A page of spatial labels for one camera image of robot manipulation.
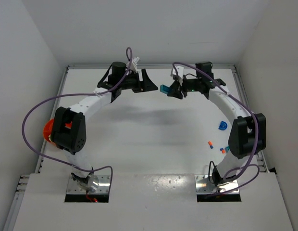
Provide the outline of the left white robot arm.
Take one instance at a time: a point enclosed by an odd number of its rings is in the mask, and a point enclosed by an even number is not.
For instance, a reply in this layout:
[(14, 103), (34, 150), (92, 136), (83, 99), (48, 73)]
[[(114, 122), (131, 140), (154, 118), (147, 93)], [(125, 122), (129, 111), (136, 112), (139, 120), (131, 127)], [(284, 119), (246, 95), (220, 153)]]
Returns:
[(84, 190), (90, 191), (98, 184), (98, 178), (83, 149), (87, 139), (87, 121), (99, 109), (115, 101), (123, 90), (132, 90), (134, 93), (158, 90), (145, 69), (138, 71), (138, 61), (136, 57), (127, 64), (113, 62), (98, 82), (93, 95), (68, 108), (59, 107), (55, 112), (50, 141), (65, 151), (66, 158), (73, 166), (72, 178)]

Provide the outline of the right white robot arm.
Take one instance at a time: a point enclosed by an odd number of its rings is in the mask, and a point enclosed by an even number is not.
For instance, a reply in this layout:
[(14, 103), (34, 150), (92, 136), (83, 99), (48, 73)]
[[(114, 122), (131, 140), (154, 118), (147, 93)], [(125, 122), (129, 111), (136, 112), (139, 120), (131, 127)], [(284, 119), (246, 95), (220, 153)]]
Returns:
[(253, 113), (230, 93), (223, 80), (215, 79), (210, 62), (195, 66), (174, 62), (170, 76), (174, 82), (167, 92), (169, 97), (181, 100), (190, 92), (199, 92), (231, 123), (229, 151), (214, 166), (208, 180), (215, 186), (237, 180), (252, 166), (254, 155), (266, 147), (266, 117)]

